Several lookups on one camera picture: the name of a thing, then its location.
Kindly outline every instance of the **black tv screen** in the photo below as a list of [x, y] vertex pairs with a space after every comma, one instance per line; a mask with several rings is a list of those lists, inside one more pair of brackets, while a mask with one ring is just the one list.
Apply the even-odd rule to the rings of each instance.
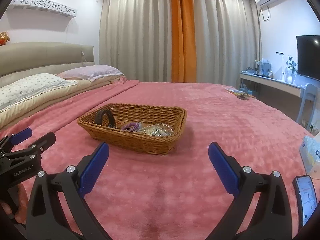
[[320, 80], [320, 36], [297, 36], [298, 74]]

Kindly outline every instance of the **bottle on desk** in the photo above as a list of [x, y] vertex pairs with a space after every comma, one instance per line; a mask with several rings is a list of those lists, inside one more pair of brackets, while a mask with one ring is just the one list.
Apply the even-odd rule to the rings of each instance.
[[272, 72], [272, 71], [269, 71], [269, 72], [268, 72], [268, 77], [269, 77], [269, 78], [273, 78], [273, 72]]

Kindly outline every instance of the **white decorative shelf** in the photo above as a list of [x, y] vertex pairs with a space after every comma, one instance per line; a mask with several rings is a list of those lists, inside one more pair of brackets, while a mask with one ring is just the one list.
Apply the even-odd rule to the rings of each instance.
[[49, 0], [12, 0], [9, 8], [51, 12], [69, 18], [77, 16], [76, 9]]

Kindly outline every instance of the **blue gripper pad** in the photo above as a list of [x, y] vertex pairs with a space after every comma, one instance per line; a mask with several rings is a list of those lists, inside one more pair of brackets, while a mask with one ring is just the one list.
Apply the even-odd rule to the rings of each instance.
[[239, 178], [226, 160], [225, 153], [215, 143], [209, 145], [209, 159], [218, 173], [226, 191], [237, 197], [240, 193]]
[[14, 134], [10, 137], [10, 141], [12, 145], [18, 145], [22, 143], [23, 141], [27, 140], [32, 136], [32, 130], [31, 128], [27, 128], [20, 133]]
[[84, 168], [79, 178], [79, 195], [84, 197], [92, 191], [104, 165], [109, 158], [109, 146], [106, 143], [100, 145], [92, 154], [93, 157]]

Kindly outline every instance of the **teddy bear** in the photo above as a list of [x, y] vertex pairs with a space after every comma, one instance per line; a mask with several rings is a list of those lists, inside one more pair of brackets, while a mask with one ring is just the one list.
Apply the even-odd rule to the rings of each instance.
[[0, 33], [0, 46], [6, 45], [7, 41], [10, 41], [7, 32]]

